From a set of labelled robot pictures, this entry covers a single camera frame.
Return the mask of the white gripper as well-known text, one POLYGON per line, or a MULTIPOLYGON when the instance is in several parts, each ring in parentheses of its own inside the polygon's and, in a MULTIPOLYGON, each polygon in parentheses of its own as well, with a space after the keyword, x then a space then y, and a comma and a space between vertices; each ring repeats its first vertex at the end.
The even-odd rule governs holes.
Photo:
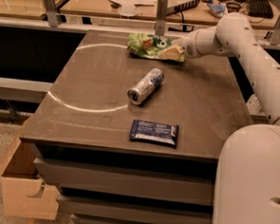
POLYGON ((159 52, 160 59, 165 60, 181 60, 182 51, 184 56, 190 59, 200 58, 201 55, 196 45, 196 31, 190 32, 183 37, 176 38, 172 41, 173 45, 159 52))

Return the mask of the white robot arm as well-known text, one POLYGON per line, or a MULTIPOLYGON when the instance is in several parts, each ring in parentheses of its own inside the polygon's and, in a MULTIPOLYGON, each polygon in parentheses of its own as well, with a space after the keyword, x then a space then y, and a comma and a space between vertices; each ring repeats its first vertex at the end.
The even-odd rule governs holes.
POLYGON ((258 44, 250 21, 238 12, 173 43, 187 58, 236 57, 269 121, 240 128, 223 145, 212 224, 280 224, 280 65, 258 44))

